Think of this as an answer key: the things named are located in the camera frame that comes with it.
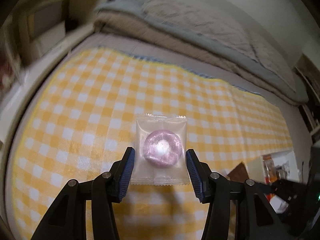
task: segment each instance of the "silver screw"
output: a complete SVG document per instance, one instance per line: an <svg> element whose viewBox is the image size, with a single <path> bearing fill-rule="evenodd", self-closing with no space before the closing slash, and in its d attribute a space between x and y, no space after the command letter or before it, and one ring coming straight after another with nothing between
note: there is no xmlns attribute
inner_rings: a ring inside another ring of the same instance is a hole
<svg viewBox="0 0 320 240"><path fill-rule="evenodd" d="M252 179L247 179L245 181L249 186L253 186L254 185L254 181Z"/></svg>
<svg viewBox="0 0 320 240"><path fill-rule="evenodd" d="M73 186L75 186L77 184L77 182L74 180L74 179L72 179L72 180L70 180L69 182L68 182L68 186L70 186L70 187L73 187Z"/></svg>
<svg viewBox="0 0 320 240"><path fill-rule="evenodd" d="M210 174L210 177L213 179L218 179L220 176L219 176L219 173L213 172Z"/></svg>
<svg viewBox="0 0 320 240"><path fill-rule="evenodd" d="M110 176L111 176L111 172L109 172L109 171L102 173L102 177L105 179L110 178Z"/></svg>

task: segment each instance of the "gingham cloth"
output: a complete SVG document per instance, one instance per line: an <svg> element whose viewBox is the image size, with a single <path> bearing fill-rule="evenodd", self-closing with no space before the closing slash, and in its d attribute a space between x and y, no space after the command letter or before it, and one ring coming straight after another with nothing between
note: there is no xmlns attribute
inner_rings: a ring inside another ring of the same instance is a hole
<svg viewBox="0 0 320 240"><path fill-rule="evenodd" d="M14 153L12 195L20 234L30 239L69 179L94 179L135 146L137 114L185 115L187 148L212 170L292 148L279 109L225 81L109 49L72 58L41 95ZM87 239L93 239L87 205ZM200 239L208 205L192 185L130 185L114 204L121 239Z"/></svg>

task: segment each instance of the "yellow checkered tablecloth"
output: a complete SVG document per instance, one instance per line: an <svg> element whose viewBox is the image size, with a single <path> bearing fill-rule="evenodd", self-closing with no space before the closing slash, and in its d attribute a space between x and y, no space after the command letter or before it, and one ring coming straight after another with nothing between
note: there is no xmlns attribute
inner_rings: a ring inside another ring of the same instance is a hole
<svg viewBox="0 0 320 240"><path fill-rule="evenodd" d="M30 239L69 179L94 179L135 145L135 116L188 117L187 148L215 171L292 148L279 109L222 80L109 49L72 58L41 95L14 153L13 209ZM130 185L114 204L121 239L200 239L208 205L188 186ZM93 239L90 203L87 239Z"/></svg>

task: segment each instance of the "purple round candy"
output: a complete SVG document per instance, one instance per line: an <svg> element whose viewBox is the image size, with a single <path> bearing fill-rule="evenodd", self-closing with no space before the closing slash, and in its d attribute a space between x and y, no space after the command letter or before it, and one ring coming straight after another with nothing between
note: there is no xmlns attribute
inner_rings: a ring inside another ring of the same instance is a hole
<svg viewBox="0 0 320 240"><path fill-rule="evenodd" d="M175 165L182 152L180 138L169 130L156 130L144 141L143 156L158 168Z"/></svg>

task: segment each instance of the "candy package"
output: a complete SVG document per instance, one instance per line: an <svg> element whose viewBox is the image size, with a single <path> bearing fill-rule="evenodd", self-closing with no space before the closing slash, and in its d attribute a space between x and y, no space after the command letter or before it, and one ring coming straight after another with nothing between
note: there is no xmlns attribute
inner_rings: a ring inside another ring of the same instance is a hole
<svg viewBox="0 0 320 240"><path fill-rule="evenodd" d="M186 185L187 119L151 114L137 116L131 184Z"/></svg>

